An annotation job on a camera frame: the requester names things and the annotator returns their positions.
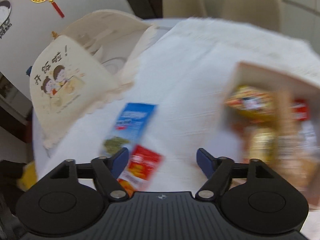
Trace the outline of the blue seaweed snack packet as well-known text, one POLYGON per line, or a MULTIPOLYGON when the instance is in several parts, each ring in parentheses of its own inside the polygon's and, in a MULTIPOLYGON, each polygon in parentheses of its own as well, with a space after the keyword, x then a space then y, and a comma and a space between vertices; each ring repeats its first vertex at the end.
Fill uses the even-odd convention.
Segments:
POLYGON ((131 153, 139 143, 156 108, 153 104, 127 103, 103 140, 100 154, 112 157, 122 148, 127 148, 131 153))

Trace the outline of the beige dining chair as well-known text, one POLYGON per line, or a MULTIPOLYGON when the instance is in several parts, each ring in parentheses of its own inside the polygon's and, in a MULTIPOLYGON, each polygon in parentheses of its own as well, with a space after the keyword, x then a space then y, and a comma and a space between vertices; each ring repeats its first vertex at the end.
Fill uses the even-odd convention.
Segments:
POLYGON ((163 18, 207 17, 204 0, 162 0, 163 18))
POLYGON ((221 18, 281 31, 282 0, 223 0, 221 18))

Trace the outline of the yellow panda snack bag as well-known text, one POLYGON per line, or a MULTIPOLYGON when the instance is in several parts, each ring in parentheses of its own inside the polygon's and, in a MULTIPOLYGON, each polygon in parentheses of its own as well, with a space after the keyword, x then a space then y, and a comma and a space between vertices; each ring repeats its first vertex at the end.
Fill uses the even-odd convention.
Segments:
POLYGON ((252 120, 271 122, 275 119, 274 94, 268 90, 247 85, 239 86, 224 104, 252 120))

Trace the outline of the red spicy snack packet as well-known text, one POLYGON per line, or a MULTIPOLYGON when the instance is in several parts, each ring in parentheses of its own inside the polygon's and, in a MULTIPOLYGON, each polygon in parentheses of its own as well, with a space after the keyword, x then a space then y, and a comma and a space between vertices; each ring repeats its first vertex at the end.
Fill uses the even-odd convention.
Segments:
POLYGON ((162 155, 137 145, 118 182, 130 197, 137 191, 144 191, 163 160, 162 155))

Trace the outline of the long bread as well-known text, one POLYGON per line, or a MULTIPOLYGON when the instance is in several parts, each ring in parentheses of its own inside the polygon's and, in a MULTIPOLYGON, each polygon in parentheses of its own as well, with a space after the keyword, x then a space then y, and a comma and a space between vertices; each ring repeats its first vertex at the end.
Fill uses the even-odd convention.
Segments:
POLYGON ((276 92, 277 155, 276 171, 298 190, 304 190, 315 171, 315 163, 299 148, 298 123, 294 118, 292 93, 287 89, 276 92))

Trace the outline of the pink cardboard box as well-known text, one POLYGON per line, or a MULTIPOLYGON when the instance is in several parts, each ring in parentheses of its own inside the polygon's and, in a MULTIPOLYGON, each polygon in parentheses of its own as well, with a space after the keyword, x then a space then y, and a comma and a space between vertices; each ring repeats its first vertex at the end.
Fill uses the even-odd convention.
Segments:
MULTIPOLYGON (((271 91, 274 94, 275 105, 278 90, 287 89, 292 93, 291 107, 298 123, 299 148, 315 163, 315 171, 309 185, 300 191, 306 196, 312 209, 319 209, 319 82, 284 70, 239 62, 228 84, 226 99, 243 85, 271 91)), ((242 133, 244 160, 259 158, 276 170, 274 167, 277 155, 276 113, 274 121, 260 122, 240 115, 231 107, 226 107, 236 118, 233 128, 242 133)))

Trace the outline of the white fluffy tablecloth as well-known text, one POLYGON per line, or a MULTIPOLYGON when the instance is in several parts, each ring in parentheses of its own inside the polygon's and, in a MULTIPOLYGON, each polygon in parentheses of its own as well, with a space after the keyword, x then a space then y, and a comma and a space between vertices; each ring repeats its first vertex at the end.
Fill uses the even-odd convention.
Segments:
POLYGON ((139 57, 134 83, 120 99, 78 119, 52 148, 35 145, 38 176, 68 158, 84 163, 97 157, 125 104, 150 103, 157 108, 142 145, 165 156, 151 188, 196 189, 204 176, 195 167, 195 151, 219 122, 240 61, 319 81, 319 55, 302 40, 221 20, 182 21, 139 57))

